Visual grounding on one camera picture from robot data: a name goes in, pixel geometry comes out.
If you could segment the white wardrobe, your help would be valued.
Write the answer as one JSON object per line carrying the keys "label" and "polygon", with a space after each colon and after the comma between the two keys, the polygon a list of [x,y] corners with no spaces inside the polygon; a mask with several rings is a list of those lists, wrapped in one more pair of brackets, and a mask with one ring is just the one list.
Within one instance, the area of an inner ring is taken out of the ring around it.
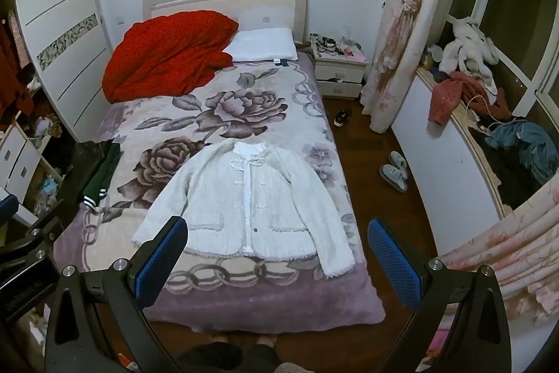
{"label": "white wardrobe", "polygon": [[41,86],[73,138],[93,138],[110,108],[101,80],[110,60],[96,0],[15,0]]}

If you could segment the black shoe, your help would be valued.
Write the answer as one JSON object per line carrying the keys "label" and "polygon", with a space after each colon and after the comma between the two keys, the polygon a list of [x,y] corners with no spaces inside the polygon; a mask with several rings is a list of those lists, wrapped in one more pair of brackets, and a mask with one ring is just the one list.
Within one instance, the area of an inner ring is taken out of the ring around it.
{"label": "black shoe", "polygon": [[334,116],[334,126],[337,127],[337,128],[341,128],[341,127],[345,126],[348,123],[352,114],[353,114],[353,112],[350,109],[340,110]]}

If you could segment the white fuzzy knit jacket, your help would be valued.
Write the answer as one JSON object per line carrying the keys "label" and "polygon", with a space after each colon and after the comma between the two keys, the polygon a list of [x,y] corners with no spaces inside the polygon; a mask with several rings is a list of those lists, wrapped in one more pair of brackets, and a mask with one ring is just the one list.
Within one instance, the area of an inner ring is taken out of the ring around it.
{"label": "white fuzzy knit jacket", "polygon": [[188,253],[274,262],[316,257],[325,277],[356,263],[327,187],[297,154],[266,143],[203,148],[164,186],[132,242],[151,241],[172,217],[188,226]]}

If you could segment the pink floral curtain lower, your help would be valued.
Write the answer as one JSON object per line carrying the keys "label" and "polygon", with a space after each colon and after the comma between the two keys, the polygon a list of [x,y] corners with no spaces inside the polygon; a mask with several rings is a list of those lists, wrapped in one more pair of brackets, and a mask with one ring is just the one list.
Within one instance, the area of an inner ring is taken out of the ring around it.
{"label": "pink floral curtain lower", "polygon": [[558,314],[558,177],[488,230],[440,257],[453,270],[495,272],[509,320]]}

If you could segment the dark green garment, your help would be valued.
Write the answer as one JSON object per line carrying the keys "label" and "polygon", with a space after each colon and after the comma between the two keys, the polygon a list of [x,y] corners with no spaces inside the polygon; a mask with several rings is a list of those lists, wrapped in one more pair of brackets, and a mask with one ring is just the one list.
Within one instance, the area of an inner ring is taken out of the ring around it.
{"label": "dark green garment", "polygon": [[120,156],[120,144],[112,140],[78,143],[58,191],[58,200],[72,207],[83,203],[95,211],[108,194]]}

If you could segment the left grey slipper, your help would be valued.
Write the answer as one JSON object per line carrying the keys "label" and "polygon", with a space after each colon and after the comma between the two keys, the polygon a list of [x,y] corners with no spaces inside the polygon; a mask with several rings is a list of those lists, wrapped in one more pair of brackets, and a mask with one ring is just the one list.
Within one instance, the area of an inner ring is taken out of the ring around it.
{"label": "left grey slipper", "polygon": [[406,175],[398,167],[384,164],[379,168],[381,177],[394,189],[404,193],[407,190]]}

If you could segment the red quilt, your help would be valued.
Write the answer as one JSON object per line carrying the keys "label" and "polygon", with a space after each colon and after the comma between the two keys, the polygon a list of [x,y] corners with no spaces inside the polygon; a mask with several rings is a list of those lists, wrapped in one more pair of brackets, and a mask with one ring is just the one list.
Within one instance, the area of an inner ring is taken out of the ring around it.
{"label": "red quilt", "polygon": [[178,12],[134,24],[107,64],[102,91],[112,104],[180,96],[232,66],[225,53],[239,24],[212,10]]}

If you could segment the beige bed headboard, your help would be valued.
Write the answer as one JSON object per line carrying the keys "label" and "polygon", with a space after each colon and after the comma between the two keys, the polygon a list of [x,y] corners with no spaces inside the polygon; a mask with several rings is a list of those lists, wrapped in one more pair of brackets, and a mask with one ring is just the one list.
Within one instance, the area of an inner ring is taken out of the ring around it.
{"label": "beige bed headboard", "polygon": [[212,10],[239,24],[239,30],[288,27],[294,40],[305,40],[307,0],[143,0],[143,19],[182,11]]}

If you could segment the right grey slipper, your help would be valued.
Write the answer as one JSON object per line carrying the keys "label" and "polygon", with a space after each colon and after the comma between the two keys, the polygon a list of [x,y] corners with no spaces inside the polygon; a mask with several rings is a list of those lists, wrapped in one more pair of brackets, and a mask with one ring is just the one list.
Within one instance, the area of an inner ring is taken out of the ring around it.
{"label": "right grey slipper", "polygon": [[401,171],[403,178],[406,180],[408,178],[408,164],[406,162],[405,157],[400,154],[398,151],[391,151],[389,154],[389,161],[393,167],[396,167],[398,170]]}

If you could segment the clutter on nightstand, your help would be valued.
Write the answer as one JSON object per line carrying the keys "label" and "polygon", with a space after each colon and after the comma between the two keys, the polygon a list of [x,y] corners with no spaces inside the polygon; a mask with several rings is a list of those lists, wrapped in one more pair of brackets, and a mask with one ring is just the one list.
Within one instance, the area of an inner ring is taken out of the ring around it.
{"label": "clutter on nightstand", "polygon": [[367,58],[359,43],[335,40],[332,37],[311,33],[311,50],[317,60],[328,60],[329,62],[352,62],[365,63]]}

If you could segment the grey slipper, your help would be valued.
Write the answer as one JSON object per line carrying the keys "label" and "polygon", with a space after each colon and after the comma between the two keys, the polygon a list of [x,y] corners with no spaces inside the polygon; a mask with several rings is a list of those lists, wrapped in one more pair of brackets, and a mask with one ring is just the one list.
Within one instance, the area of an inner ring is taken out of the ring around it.
{"label": "grey slipper", "polygon": [[398,167],[384,164],[379,168],[381,177],[394,189],[404,193],[407,190],[406,175]]}
{"label": "grey slipper", "polygon": [[403,178],[406,180],[408,178],[408,164],[406,162],[405,157],[400,154],[398,151],[391,151],[389,154],[389,161],[393,167],[396,167],[398,170],[401,171]]}

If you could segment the teal garment on sill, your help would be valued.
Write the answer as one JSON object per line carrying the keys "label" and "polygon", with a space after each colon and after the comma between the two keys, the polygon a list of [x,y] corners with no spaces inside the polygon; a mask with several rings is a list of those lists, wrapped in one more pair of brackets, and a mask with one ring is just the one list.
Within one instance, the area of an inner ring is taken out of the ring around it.
{"label": "teal garment on sill", "polygon": [[544,185],[558,170],[558,149],[549,134],[539,125],[524,118],[499,124],[485,138],[495,150],[516,149],[519,162]]}

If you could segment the white drawer cabinet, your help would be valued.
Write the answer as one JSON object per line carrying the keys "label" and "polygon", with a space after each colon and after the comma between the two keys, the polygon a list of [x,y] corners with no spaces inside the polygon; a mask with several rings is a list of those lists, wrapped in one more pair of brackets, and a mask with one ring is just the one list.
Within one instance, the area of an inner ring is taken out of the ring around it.
{"label": "white drawer cabinet", "polygon": [[21,205],[29,193],[29,186],[37,168],[44,170],[57,184],[64,177],[44,157],[44,151],[52,136],[47,134],[40,140],[26,135],[14,120],[1,138],[1,188],[14,195]]}

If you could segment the white garment on sill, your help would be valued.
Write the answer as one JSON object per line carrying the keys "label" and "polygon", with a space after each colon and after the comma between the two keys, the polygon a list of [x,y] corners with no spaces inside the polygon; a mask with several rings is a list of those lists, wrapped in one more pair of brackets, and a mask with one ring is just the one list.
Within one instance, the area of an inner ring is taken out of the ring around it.
{"label": "white garment on sill", "polygon": [[459,71],[478,80],[491,95],[498,94],[492,70],[489,66],[499,63],[498,50],[493,41],[480,29],[471,17],[451,21],[455,40],[442,50],[439,71],[450,75]]}

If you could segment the red garment on sill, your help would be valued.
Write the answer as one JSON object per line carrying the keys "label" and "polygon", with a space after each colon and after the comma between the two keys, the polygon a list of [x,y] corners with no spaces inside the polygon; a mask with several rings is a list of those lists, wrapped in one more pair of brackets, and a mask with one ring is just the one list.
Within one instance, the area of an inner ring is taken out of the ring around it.
{"label": "red garment on sill", "polygon": [[511,118],[505,92],[498,88],[495,101],[491,101],[484,86],[475,78],[461,72],[452,72],[450,77],[438,83],[432,91],[428,121],[445,126],[452,112],[461,103],[481,118],[508,121]]}

